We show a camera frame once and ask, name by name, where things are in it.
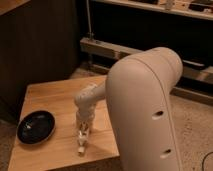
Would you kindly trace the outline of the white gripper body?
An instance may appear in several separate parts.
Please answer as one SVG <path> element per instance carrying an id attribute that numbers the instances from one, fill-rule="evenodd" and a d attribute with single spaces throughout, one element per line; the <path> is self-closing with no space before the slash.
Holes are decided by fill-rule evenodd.
<path id="1" fill-rule="evenodd" d="M 76 112 L 76 125 L 81 128 L 83 124 L 86 124 L 89 128 L 93 126 L 95 118 L 95 112 L 93 109 L 89 110 L 78 110 Z"/>

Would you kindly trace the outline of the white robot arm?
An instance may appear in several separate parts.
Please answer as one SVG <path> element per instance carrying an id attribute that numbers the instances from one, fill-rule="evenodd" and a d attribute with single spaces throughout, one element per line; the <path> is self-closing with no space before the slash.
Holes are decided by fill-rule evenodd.
<path id="1" fill-rule="evenodd" d="M 116 62 L 106 80 L 75 96 L 79 151 L 84 151 L 97 102 L 105 100 L 124 171 L 183 171 L 170 107 L 170 92 L 183 64 L 157 47 Z"/>

